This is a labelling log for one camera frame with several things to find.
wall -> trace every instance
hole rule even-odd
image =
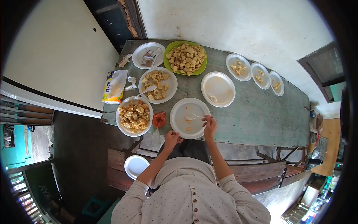
[[[239,53],[327,104],[297,60],[333,38],[308,0],[138,0],[148,38],[182,39]]]
[[[102,111],[107,72],[118,57],[82,0],[42,0],[19,31],[4,76]]]
[[[26,131],[28,155],[26,154],[25,128],[27,127],[23,125],[14,125],[15,147],[5,148],[4,128],[3,125],[0,125],[1,164],[4,167],[7,166],[9,169],[12,169],[34,163],[32,158],[31,133],[29,130]]]

wooden window frame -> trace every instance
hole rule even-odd
[[[328,45],[317,50],[316,52],[313,52],[312,54],[298,60],[298,63],[308,72],[308,74],[312,77],[313,81],[318,85],[319,89],[321,90],[324,98],[326,99],[326,101],[328,103],[334,102],[334,99],[331,100],[327,94],[327,93],[330,93],[332,95],[332,92],[331,92],[331,89],[329,88],[329,86],[344,82],[345,77],[342,76],[342,77],[336,78],[334,80],[322,83],[320,78],[318,77],[317,73],[313,70],[312,66],[310,65],[310,61],[312,61],[313,58],[315,58],[323,53],[326,53],[336,47],[337,47],[337,44],[335,42],[329,43]]]

floor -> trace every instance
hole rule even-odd
[[[35,126],[34,132],[31,132],[32,157],[35,163],[47,160],[51,156],[52,138],[53,126]]]
[[[142,148],[158,151],[151,142],[152,134],[146,133]],[[106,181],[107,148],[129,148],[133,139],[123,135],[116,126],[101,123],[99,119],[56,111],[54,117],[54,164],[60,192],[67,207],[74,214],[80,213],[88,200],[96,194],[99,199],[115,201],[123,192],[109,187]],[[218,143],[225,159],[260,158],[256,152],[276,157],[276,147],[246,146]],[[139,154],[155,153],[138,150]],[[282,151],[281,157],[288,151]],[[302,152],[296,151],[289,161],[299,161]],[[272,223],[279,223],[281,214],[300,196],[306,180],[254,197],[270,211]]]

person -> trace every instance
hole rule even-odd
[[[205,115],[202,120],[205,142],[183,140],[179,132],[169,131],[156,159],[113,209],[111,224],[270,223],[269,211],[235,180],[221,156],[214,141],[215,119]],[[156,191],[147,198],[149,187]]]

fried snack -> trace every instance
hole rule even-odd
[[[148,127],[150,120],[149,106],[142,103],[141,100],[138,100],[136,104],[130,101],[128,106],[118,108],[121,126],[130,128],[134,133],[142,132]]]
[[[234,65],[230,65],[231,69],[235,72],[235,74],[237,75],[244,75],[242,74],[242,70],[243,71],[246,71],[246,66],[243,66],[241,61],[240,60],[236,60],[236,64],[237,66],[234,64]]]
[[[181,43],[166,54],[173,72],[180,71],[182,74],[192,75],[194,71],[199,70],[203,64],[206,55],[201,46],[189,46],[187,43]]]
[[[258,77],[257,75],[255,75],[255,79],[256,79],[259,83],[262,83],[262,82],[263,82],[262,78]]]
[[[154,91],[147,92],[147,97],[150,101],[165,99],[166,91],[169,89],[169,84],[163,84],[161,80],[167,80],[169,74],[165,71],[152,71],[145,75],[141,80],[141,83],[144,83],[142,92],[144,92],[149,86],[157,86],[157,89]]]
[[[272,80],[272,87],[274,88],[274,90],[278,90],[278,87],[280,87],[281,86],[281,82],[280,81],[278,81],[276,84],[275,84],[275,81],[274,80]]]
[[[260,75],[261,75],[262,77],[265,77],[265,73],[264,73],[261,69],[259,69],[258,72],[260,73]]]

